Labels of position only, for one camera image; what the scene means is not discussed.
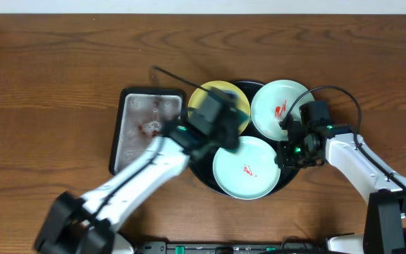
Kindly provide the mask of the green yellow sponge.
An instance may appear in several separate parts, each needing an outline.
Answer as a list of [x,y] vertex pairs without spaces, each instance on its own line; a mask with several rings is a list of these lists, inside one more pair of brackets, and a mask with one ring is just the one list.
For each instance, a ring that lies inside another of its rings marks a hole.
[[228,126],[231,129],[237,128],[238,135],[240,135],[250,122],[250,103],[242,92],[240,94],[229,92],[228,96],[230,99]]

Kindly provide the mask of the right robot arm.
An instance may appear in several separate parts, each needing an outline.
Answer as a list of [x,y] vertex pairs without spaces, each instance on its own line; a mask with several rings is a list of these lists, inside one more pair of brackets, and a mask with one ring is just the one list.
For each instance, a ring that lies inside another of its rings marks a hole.
[[288,139],[278,144],[280,169],[330,164],[367,203],[364,233],[332,236],[327,253],[406,253],[406,178],[380,159],[348,125],[326,113],[287,116],[280,127]]

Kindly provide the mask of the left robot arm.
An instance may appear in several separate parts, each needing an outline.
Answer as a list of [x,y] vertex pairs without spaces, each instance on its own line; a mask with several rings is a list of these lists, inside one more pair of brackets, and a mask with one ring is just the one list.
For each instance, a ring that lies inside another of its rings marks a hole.
[[160,135],[131,164],[79,198],[55,199],[35,239],[38,253],[133,253],[119,229],[159,187],[179,176],[189,162],[213,148],[236,150],[240,111],[237,99],[209,92],[190,119],[166,121]]

